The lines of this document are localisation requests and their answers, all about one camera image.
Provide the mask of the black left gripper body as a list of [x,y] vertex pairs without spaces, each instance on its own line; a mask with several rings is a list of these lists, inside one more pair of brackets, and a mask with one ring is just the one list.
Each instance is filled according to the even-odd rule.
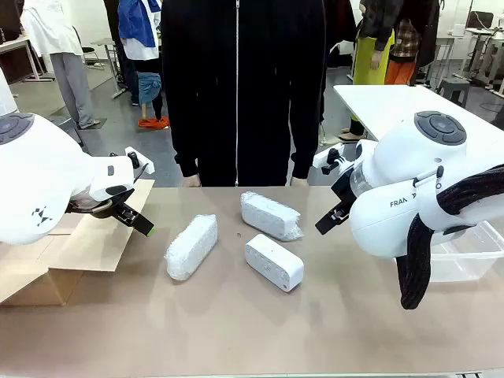
[[91,215],[98,219],[113,217],[122,224],[131,227],[135,219],[135,211],[126,204],[126,201],[134,193],[134,189],[125,191],[103,202],[100,206],[94,208]]

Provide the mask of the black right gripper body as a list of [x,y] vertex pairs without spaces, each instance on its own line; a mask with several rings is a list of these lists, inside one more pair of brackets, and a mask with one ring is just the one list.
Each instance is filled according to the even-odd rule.
[[356,196],[350,186],[350,177],[354,171],[354,163],[346,161],[340,164],[338,169],[338,178],[331,186],[331,189],[339,198],[339,203],[335,206],[333,211],[335,213],[349,213],[351,206],[356,200]]

